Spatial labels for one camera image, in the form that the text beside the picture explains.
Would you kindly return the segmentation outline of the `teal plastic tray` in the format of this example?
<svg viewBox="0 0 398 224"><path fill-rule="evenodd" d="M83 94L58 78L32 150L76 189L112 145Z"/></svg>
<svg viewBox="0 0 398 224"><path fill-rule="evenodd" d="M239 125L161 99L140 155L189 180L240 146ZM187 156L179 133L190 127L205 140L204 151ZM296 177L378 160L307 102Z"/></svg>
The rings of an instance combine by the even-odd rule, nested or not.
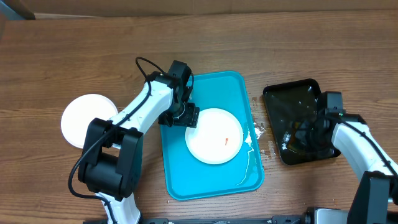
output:
<svg viewBox="0 0 398 224"><path fill-rule="evenodd" d="M200 108L226 110L243 128L243 145L228 162L205 164L196 159L185 142L186 127L160 127L165 183L176 200L192 200L258 189L264 169L244 78L235 71L195 76L190 101Z"/></svg>

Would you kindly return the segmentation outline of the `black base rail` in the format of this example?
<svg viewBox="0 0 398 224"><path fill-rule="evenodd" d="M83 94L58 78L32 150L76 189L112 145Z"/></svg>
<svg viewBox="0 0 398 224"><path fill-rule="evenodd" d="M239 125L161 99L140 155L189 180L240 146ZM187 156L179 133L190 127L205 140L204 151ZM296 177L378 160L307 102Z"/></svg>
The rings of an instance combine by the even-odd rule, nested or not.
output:
<svg viewBox="0 0 398 224"><path fill-rule="evenodd" d="M274 215L270 218L209 218L180 219L141 218L138 224L317 224L317 223L347 223L348 211L308 207L302 215Z"/></svg>

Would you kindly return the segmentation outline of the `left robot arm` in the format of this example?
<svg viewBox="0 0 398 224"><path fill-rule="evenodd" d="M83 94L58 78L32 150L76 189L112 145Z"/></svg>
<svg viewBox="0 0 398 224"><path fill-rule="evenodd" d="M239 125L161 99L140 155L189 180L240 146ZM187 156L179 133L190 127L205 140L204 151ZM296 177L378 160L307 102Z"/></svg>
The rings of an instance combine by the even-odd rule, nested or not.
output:
<svg viewBox="0 0 398 224"><path fill-rule="evenodd" d="M157 67L145 75L142 91L120 113L88 125L82 155L73 166L69 191L100 200L105 223L139 223L133 192L141 176L144 135L154 122L195 128L199 107L189 102L194 76L184 62L173 61L168 72Z"/></svg>

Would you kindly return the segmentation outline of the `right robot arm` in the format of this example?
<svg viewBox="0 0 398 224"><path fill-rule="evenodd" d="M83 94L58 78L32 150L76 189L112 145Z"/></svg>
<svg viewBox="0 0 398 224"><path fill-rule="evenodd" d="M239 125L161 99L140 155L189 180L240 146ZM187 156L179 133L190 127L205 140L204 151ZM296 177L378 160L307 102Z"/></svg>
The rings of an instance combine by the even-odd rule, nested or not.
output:
<svg viewBox="0 0 398 224"><path fill-rule="evenodd" d="M294 140L311 151L335 148L348 161L359 187L348 211L309 208L302 223L397 223L397 163L372 137L364 119L348 114L340 92L326 91L316 98L316 119L294 122Z"/></svg>

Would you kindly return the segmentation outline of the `white plate blue rim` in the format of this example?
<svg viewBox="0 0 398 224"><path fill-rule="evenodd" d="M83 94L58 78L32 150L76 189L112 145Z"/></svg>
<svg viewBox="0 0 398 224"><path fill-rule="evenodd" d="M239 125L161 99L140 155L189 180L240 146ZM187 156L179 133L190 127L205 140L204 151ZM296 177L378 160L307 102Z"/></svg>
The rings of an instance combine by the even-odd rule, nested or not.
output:
<svg viewBox="0 0 398 224"><path fill-rule="evenodd" d="M243 128L230 112L209 108L199 112L197 126L187 128L190 153L205 164L218 165L233 159L243 145Z"/></svg>

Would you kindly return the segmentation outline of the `black rectangular tray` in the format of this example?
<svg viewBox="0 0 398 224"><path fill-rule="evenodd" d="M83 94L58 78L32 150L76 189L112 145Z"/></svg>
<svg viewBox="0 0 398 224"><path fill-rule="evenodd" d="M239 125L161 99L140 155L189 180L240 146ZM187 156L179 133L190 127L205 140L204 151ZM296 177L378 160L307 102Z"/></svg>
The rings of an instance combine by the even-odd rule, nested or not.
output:
<svg viewBox="0 0 398 224"><path fill-rule="evenodd" d="M327 119L328 113L344 112L340 92L321 92L314 79L305 79L267 86L263 90L264 103L281 161L288 165L319 161L338 157L340 151L331 143L331 154L297 154L289 150L292 137L291 122L295 120ZM335 123L331 121L329 137Z"/></svg>

